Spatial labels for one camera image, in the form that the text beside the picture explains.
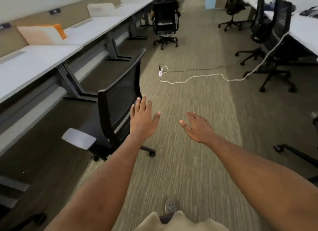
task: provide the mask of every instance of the power cord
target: power cord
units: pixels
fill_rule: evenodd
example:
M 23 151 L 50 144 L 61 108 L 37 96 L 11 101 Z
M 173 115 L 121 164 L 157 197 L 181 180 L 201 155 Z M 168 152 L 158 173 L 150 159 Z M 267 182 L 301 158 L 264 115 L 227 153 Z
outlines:
M 289 34 L 289 32 L 285 33 L 282 38 L 280 39 L 280 41 L 278 42 L 278 44 L 276 44 L 276 46 L 270 50 L 268 52 L 268 54 L 265 56 L 265 58 L 263 59 L 263 61 L 250 73 L 248 73 L 244 78 L 242 79 L 234 79 L 234 80 L 227 80 L 223 74 L 221 73 L 217 73 L 217 74 L 211 74 L 211 75 L 199 75 L 199 76 L 192 76 L 190 78 L 188 78 L 186 81 L 180 81 L 180 82 L 174 82 L 174 83 L 170 83 L 169 81 L 165 81 L 165 80 L 161 80 L 161 77 L 168 73 L 169 72 L 169 69 L 167 66 L 163 65 L 163 64 L 160 64 L 159 65 L 159 80 L 160 82 L 165 82 L 165 83 L 168 83 L 168 84 L 183 84 L 183 83 L 186 83 L 188 82 L 188 80 L 192 79 L 192 78 L 197 78 L 197 77 L 210 77 L 210 76 L 216 76 L 216 75 L 221 75 L 226 81 L 228 82 L 231 82 L 231 81 L 242 81 L 242 80 L 245 80 L 248 76 L 250 76 L 252 73 L 254 73 L 255 71 L 257 71 L 259 69 L 259 67 L 264 64 L 264 62 L 266 61 L 266 59 L 268 58 L 268 56 L 282 43 L 282 41 L 284 40 L 284 38 Z M 173 71 L 174 72 L 185 72 L 185 71 L 189 71 L 189 70 L 213 70 L 213 69 L 218 69 L 218 68 L 221 68 L 221 67 L 229 67 L 229 66 L 219 66 L 217 68 L 209 68 L 209 69 L 187 69 L 187 70 L 181 70 L 181 71 Z

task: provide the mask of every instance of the floor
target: floor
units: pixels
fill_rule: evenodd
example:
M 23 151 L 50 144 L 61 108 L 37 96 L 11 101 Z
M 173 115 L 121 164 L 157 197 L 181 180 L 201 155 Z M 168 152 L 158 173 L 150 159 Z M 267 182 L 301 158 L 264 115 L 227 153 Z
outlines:
M 246 19 L 248 11 L 236 19 Z M 136 54 L 146 48 L 141 62 L 141 92 L 153 100 L 153 111 L 161 111 L 157 132 L 145 145 L 156 149 L 155 158 L 140 151 L 133 171 L 124 207 L 113 228 L 133 230 L 152 211 L 164 213 L 164 204 L 174 197 L 181 210 L 193 221 L 206 218 L 224 224 L 230 230 L 271 230 L 249 206 L 230 179 L 217 157 L 208 148 L 190 140 L 179 120 L 186 111 L 206 117 L 217 133 L 269 160 L 285 165 L 304 177 L 317 174 L 317 169 L 293 156 L 276 153 L 274 144 L 286 143 L 318 158 L 318 139 L 310 113 L 318 110 L 318 73 L 314 68 L 295 68 L 292 80 L 298 92 L 271 80 L 266 92 L 258 92 L 265 79 L 250 76 L 240 82 L 227 82 L 221 76 L 198 77 L 185 84 L 161 83 L 158 65 L 165 64 L 170 72 L 162 80 L 185 81 L 193 75 L 222 73 L 226 78 L 241 78 L 260 62 L 238 63 L 244 55 L 238 50 L 253 49 L 248 25 L 239 32 L 227 32 L 217 24 L 230 18 L 223 10 L 205 10 L 204 0 L 185 0 L 177 32 L 179 47 L 164 50 L 153 46 L 157 38 L 151 28 L 142 32 L 146 41 L 125 41 L 124 54 Z M 86 90 L 105 88 L 125 69 L 127 63 L 103 62 L 83 82 Z M 0 173 L 27 183 L 30 190 L 19 195 L 17 206 L 0 222 L 0 229 L 9 227 L 37 212 L 48 214 L 40 227 L 33 224 L 24 230 L 43 230 L 62 209 L 76 189 L 102 164 L 91 154 L 63 142 L 62 134 L 77 128 L 85 119 L 89 103 L 61 101 L 34 128 L 0 157 Z

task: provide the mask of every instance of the white cable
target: white cable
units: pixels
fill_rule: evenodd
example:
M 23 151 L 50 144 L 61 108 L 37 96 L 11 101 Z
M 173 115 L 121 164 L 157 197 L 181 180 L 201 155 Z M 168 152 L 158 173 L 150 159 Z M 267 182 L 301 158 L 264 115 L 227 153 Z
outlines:
M 256 70 L 258 70 L 258 68 L 259 68 L 262 64 L 264 64 L 264 62 L 266 61 L 266 59 L 268 58 L 268 56 L 281 44 L 281 42 L 284 40 L 284 38 L 285 38 L 288 34 L 289 34 L 289 32 L 285 33 L 285 34 L 282 36 L 282 38 L 280 39 L 280 41 L 278 42 L 278 44 L 276 44 L 276 46 L 275 46 L 271 51 L 268 52 L 268 54 L 265 56 L 265 58 L 263 59 L 263 61 L 262 61 L 252 72 L 248 73 L 248 74 L 247 74 L 244 78 L 242 78 L 242 79 L 227 80 L 227 79 L 223 76 L 223 74 L 217 73 L 217 74 L 211 74 L 211 75 L 192 76 L 192 77 L 188 78 L 186 81 L 170 83 L 170 82 L 168 82 L 168 81 L 161 80 L 161 77 L 162 77 L 165 73 L 168 73 L 168 72 L 169 72 L 168 67 L 167 67 L 167 66 L 164 66 L 163 69 L 166 67 L 168 71 L 163 72 L 163 73 L 161 74 L 159 80 L 160 80 L 161 82 L 166 82 L 166 83 L 169 83 L 169 84 L 183 84 L 183 83 L 186 83 L 188 80 L 190 80 L 190 79 L 192 79 L 192 78 L 196 78 L 196 77 L 210 77 L 210 76 L 215 76 L 215 75 L 221 75 L 221 76 L 222 76 L 226 81 L 228 81 L 228 82 L 245 80 L 248 76 L 250 76 L 250 75 L 251 75 L 252 73 L 254 73 Z

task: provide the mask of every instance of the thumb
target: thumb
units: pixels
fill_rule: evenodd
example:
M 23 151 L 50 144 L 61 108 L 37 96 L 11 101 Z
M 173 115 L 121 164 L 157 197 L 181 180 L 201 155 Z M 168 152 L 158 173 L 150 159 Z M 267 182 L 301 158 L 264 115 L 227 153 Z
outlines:
M 160 114 L 161 114 L 161 112 L 158 111 L 158 112 L 155 114 L 154 119 L 153 119 L 152 121 L 153 121 L 153 122 L 156 122 L 156 123 L 158 124 L 159 119 L 160 119 Z
M 180 120 L 179 122 L 181 126 L 183 127 L 183 129 L 185 129 L 185 131 L 188 133 L 188 135 L 190 135 L 191 128 L 188 126 L 188 124 L 183 120 Z

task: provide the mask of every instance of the hand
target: hand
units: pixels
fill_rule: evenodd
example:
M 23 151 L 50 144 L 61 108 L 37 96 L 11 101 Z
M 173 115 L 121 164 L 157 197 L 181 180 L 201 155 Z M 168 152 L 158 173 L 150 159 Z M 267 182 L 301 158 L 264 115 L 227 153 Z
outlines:
M 180 120 L 183 129 L 194 141 L 207 144 L 211 137 L 215 135 L 214 129 L 210 126 L 209 122 L 195 112 L 186 112 L 186 116 L 192 127 L 189 127 L 185 121 Z
M 132 105 L 130 109 L 130 134 L 136 135 L 145 141 L 157 129 L 160 112 L 157 112 L 154 118 L 151 118 L 152 101 L 146 104 L 146 96 L 137 98 L 136 106 Z

